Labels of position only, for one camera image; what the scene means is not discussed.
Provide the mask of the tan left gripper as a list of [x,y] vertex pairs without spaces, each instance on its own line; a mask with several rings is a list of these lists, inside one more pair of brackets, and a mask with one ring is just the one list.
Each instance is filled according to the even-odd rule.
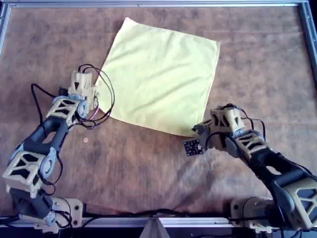
[[90,111],[96,109],[99,104],[99,93],[92,83],[92,77],[91,72],[73,71],[68,87],[69,97],[74,100],[87,100]]

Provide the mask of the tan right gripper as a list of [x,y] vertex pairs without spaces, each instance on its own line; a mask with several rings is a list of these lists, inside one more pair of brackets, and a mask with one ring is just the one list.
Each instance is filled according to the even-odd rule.
[[[226,137],[240,136],[244,131],[244,123],[240,117],[240,111],[232,104],[210,110],[211,141],[215,149],[226,149]],[[191,129],[196,134],[201,134],[201,125],[197,124]]]

